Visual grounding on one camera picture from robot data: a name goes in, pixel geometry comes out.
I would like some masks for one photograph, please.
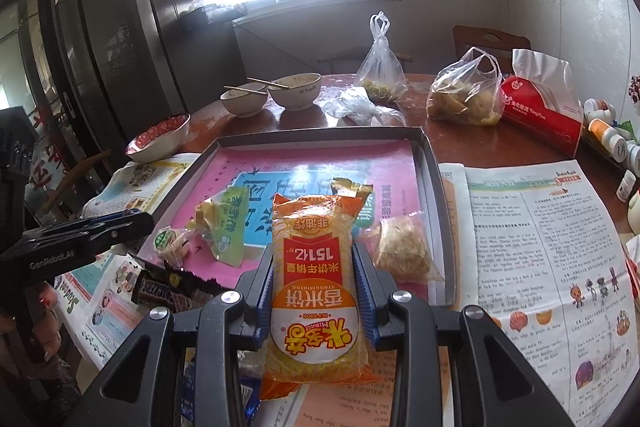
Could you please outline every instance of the bowl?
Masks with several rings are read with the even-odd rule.
[[[279,89],[269,86],[273,101],[280,107],[290,111],[299,111],[311,107],[320,94],[320,75],[317,73],[300,73],[285,76],[274,82],[292,89]]]
[[[151,163],[169,158],[187,138],[190,120],[190,115],[179,114],[149,127],[131,140],[125,154],[136,163]]]
[[[269,100],[269,93],[267,92],[267,86],[258,84],[257,82],[251,82],[249,84],[242,84],[238,87],[244,87],[245,89],[251,89],[254,91],[260,91],[264,94],[253,94],[252,92],[238,91],[229,89],[225,91],[220,100],[222,105],[231,114],[239,116],[240,118],[247,118],[258,114],[264,105]]]

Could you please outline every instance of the red patterned bowl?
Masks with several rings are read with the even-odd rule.
[[[188,114],[172,116],[136,136],[125,154],[136,163],[151,163],[173,155],[189,134]]]

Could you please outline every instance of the human hand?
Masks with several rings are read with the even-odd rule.
[[[58,319],[56,318],[55,313],[52,311],[53,307],[58,302],[58,295],[48,283],[43,282],[38,285],[38,299],[40,300],[40,305],[42,306],[45,314],[33,326],[33,333],[42,345],[45,353],[44,359],[48,362],[51,357],[58,352],[60,344],[62,343],[59,331],[60,325],[58,324]],[[14,331],[15,328],[15,318],[7,314],[0,313],[0,334],[4,335],[5,333],[10,333],[11,331]],[[16,356],[14,353],[14,362],[17,365],[18,370],[23,372],[26,369],[25,365],[28,361],[15,359]],[[33,367],[30,367],[27,372],[32,373],[32,368]]]

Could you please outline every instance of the metal screw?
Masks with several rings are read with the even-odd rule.
[[[234,302],[238,302],[241,298],[241,295],[233,290],[230,290],[228,292],[224,292],[221,296],[220,299],[223,302],[226,302],[227,304],[233,304]]]
[[[155,321],[160,321],[164,319],[168,314],[169,310],[167,308],[165,308],[164,306],[158,306],[156,308],[153,308],[149,312],[149,317],[151,317]]]
[[[480,306],[471,305],[465,308],[465,315],[470,319],[481,319],[484,317],[484,311]]]
[[[409,302],[411,300],[411,293],[407,290],[396,290],[391,296],[396,302]]]

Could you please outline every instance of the round table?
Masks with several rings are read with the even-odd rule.
[[[353,85],[354,74],[329,74],[322,77],[322,89],[314,105],[302,111],[286,111],[270,98],[260,113],[249,118],[229,114],[220,100],[191,116],[188,141],[181,152],[203,152],[215,139],[256,132],[354,125],[347,118],[326,115],[320,105],[336,98]],[[557,162],[567,156],[501,121],[495,127],[478,127],[448,121],[428,120],[426,98],[433,82],[432,74],[407,74],[408,91],[398,101],[406,124],[422,127],[438,162],[462,163],[467,167],[506,167]],[[604,202],[618,233],[629,233],[625,203],[616,197],[621,173],[606,159],[581,146],[577,155],[580,167]]]

